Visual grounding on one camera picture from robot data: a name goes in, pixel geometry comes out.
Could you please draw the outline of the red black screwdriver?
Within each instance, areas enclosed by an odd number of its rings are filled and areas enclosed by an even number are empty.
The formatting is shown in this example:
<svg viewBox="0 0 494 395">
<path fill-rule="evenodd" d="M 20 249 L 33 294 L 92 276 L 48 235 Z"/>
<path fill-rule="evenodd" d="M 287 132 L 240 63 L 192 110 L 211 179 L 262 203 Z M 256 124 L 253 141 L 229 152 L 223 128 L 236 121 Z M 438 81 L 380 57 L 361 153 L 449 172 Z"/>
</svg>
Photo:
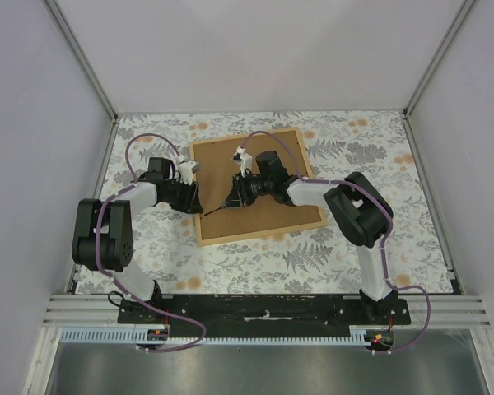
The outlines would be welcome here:
<svg viewBox="0 0 494 395">
<path fill-rule="evenodd" d="M 224 207 L 218 207 L 218 208 L 213 209 L 213 210 L 211 210 L 211 211 L 209 211 L 209 212 L 206 212 L 205 214 L 203 214 L 203 217 L 206 217 L 206 216 L 209 216 L 209 215 L 211 215 L 211 214 L 213 214 L 213 213 L 216 213 L 216 212 L 218 212 L 218 211 L 222 210 L 223 208 L 224 208 Z"/>
</svg>

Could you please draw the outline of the wooden picture frame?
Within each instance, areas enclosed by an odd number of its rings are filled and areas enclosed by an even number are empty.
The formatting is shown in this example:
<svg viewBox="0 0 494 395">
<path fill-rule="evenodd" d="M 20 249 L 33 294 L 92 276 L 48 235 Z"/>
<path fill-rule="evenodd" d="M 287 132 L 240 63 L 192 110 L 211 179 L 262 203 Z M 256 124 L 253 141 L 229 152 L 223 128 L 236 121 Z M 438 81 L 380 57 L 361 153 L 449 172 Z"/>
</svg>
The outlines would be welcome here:
<svg viewBox="0 0 494 395">
<path fill-rule="evenodd" d="M 200 164 L 196 173 L 199 200 L 203 213 L 195 217 L 197 241 L 200 247 L 239 242 L 266 236 L 313 230 L 328 224 L 321 207 L 289 207 L 270 196 L 262 196 L 245 208 L 218 208 L 231 191 L 232 177 L 240 167 L 232 160 L 245 135 L 209 138 L 190 143 L 190 157 Z"/>
</svg>

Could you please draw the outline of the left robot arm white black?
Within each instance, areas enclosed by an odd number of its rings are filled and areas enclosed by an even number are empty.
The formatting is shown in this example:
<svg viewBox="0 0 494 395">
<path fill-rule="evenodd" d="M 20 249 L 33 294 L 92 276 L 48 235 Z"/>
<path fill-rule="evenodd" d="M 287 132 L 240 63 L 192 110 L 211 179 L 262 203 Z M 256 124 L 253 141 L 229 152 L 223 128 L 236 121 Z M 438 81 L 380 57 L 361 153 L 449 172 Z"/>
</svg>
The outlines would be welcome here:
<svg viewBox="0 0 494 395">
<path fill-rule="evenodd" d="M 161 289 L 133 258 L 133 218 L 159 203 L 185 214 L 201 214 L 197 161 L 153 157 L 147 171 L 122 191 L 106 198 L 86 198 L 77 206 L 72 240 L 73 261 L 108 277 L 137 303 L 136 312 L 147 323 L 165 313 Z"/>
</svg>

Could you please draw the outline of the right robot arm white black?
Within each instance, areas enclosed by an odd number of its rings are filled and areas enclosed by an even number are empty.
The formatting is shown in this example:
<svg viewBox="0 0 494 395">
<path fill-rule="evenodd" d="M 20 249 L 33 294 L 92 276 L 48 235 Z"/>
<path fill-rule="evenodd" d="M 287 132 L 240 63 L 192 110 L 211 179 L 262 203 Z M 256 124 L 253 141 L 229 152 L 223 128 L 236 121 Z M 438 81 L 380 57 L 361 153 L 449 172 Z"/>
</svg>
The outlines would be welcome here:
<svg viewBox="0 0 494 395">
<path fill-rule="evenodd" d="M 239 147 L 233 161 L 240 172 L 224 208 L 248 207 L 268 195 L 289 207 L 328 209 L 343 236 L 356 247 L 361 269 L 361 314 L 368 323 L 381 323 L 390 314 L 398 292 L 389 280 L 385 241 L 393 228 L 393 210 L 368 179 L 353 172 L 342 180 L 303 178 L 291 175 L 275 151 L 252 158 Z M 251 171 L 255 161 L 259 172 Z"/>
</svg>

